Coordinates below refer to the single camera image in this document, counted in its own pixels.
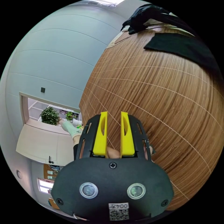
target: human hand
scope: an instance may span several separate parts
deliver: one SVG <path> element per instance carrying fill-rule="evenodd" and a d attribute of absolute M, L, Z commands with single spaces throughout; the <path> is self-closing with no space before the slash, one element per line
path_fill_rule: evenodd
<path fill-rule="evenodd" d="M 150 148 L 150 154 L 152 155 L 153 148 L 151 146 L 149 146 L 149 148 Z M 146 158 L 146 160 L 148 160 L 147 151 L 146 151 L 145 146 L 144 146 L 144 152 L 145 152 L 145 158 Z M 110 147 L 107 147 L 107 154 L 108 154 L 108 158 L 110 158 L 110 159 L 119 159 L 121 157 L 119 151 L 117 151 L 113 148 L 110 148 Z"/>

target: wood grain surface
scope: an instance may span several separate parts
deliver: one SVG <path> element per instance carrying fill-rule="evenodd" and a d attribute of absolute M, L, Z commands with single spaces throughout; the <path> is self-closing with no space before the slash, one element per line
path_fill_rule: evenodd
<path fill-rule="evenodd" d="M 104 51 L 83 92 L 84 125 L 108 111 L 108 146 L 120 149 L 120 112 L 141 120 L 152 160 L 168 174 L 174 198 L 168 210 L 184 205 L 204 185 L 224 145 L 224 84 L 192 61 L 144 50 L 155 32 L 127 32 Z"/>

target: cabinet door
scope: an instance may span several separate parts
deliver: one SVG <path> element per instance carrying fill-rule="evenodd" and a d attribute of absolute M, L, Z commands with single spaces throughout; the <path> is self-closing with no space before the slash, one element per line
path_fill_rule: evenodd
<path fill-rule="evenodd" d="M 51 206 L 52 206 L 54 209 L 59 209 L 59 207 L 57 206 L 57 204 L 56 204 L 56 202 L 54 201 L 53 198 L 49 198 L 48 200 L 49 200 Z"/>
<path fill-rule="evenodd" d="M 24 125 L 20 133 L 16 151 L 38 162 L 56 162 L 58 134 Z"/>
<path fill-rule="evenodd" d="M 48 164 L 44 164 L 44 179 L 54 181 L 58 172 L 53 171 Z"/>
<path fill-rule="evenodd" d="M 58 147 L 57 147 L 58 165 L 66 166 L 70 162 L 74 161 L 73 146 L 74 143 L 70 135 L 58 136 Z"/>

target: black fabric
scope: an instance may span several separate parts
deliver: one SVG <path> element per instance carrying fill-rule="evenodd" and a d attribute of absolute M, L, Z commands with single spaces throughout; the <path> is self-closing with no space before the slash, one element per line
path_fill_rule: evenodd
<path fill-rule="evenodd" d="M 184 21 L 182 21 L 177 16 L 169 15 L 169 13 L 170 12 L 164 10 L 163 8 L 152 4 L 143 5 L 138 9 L 136 9 L 133 15 L 122 24 L 123 25 L 122 29 L 125 26 L 129 25 L 130 26 L 128 29 L 129 34 L 138 33 L 140 31 L 145 30 L 148 27 L 144 25 L 145 22 L 147 22 L 149 19 L 154 19 L 160 21 L 161 23 L 166 23 L 181 28 L 193 34 L 194 36 L 198 37 L 196 32 L 193 29 L 191 29 Z"/>
<path fill-rule="evenodd" d="M 196 39 L 178 33 L 155 33 L 144 49 L 164 51 L 185 57 L 199 66 L 220 73 L 218 64 L 209 48 Z"/>
<path fill-rule="evenodd" d="M 141 30 L 141 29 L 144 30 L 146 27 L 143 25 L 143 23 L 145 23 L 146 21 L 150 19 L 148 18 L 148 13 L 153 11 L 158 11 L 159 13 L 167 13 L 167 14 L 170 13 L 169 11 L 163 9 L 162 7 L 158 7 L 153 4 L 142 5 L 138 7 L 133 13 L 133 15 L 122 24 L 123 27 L 121 31 L 123 30 L 125 26 L 130 25 L 132 18 L 136 18 L 136 20 L 138 21 L 138 26 L 136 27 L 136 30 Z"/>
<path fill-rule="evenodd" d="M 78 150 L 78 145 L 79 145 L 79 144 L 76 144 L 76 145 L 73 146 L 74 160 L 76 159 L 76 154 L 77 154 L 77 150 Z"/>

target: green plant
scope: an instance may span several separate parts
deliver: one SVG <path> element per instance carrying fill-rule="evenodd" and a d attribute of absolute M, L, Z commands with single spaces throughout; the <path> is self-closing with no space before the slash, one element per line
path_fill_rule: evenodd
<path fill-rule="evenodd" d="M 66 119 L 67 119 L 67 121 L 71 121 L 72 119 L 73 119 L 73 113 L 72 112 L 67 112 L 67 114 L 66 114 Z"/>
<path fill-rule="evenodd" d="M 43 123 L 57 125 L 60 121 L 59 113 L 52 107 L 47 107 L 40 114 Z"/>

